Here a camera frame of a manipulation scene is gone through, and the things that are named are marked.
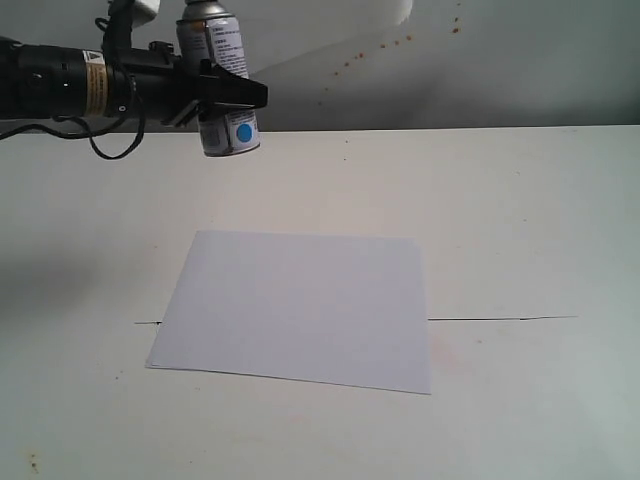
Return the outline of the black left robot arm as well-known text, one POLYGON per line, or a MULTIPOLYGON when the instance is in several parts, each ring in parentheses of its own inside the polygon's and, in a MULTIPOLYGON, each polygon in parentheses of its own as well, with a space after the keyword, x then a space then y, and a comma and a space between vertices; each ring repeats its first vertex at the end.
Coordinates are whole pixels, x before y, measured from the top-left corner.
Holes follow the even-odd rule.
POLYGON ((1 42, 1 117, 126 116, 183 126, 198 115, 216 117, 260 109, 265 85, 206 63, 187 69, 173 47, 121 49, 112 59, 100 51, 1 42))

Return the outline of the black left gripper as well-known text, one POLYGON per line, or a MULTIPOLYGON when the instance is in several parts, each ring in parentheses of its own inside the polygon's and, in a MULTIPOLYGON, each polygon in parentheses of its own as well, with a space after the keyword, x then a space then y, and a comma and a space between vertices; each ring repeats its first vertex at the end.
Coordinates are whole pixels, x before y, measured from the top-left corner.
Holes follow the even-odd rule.
POLYGON ((164 126, 183 127, 200 112, 197 98, 208 106, 231 109, 262 109, 268 104, 266 85, 209 59, 200 61, 196 89, 171 43, 153 41, 146 50, 120 49, 106 63, 108 117, 144 116, 164 126))

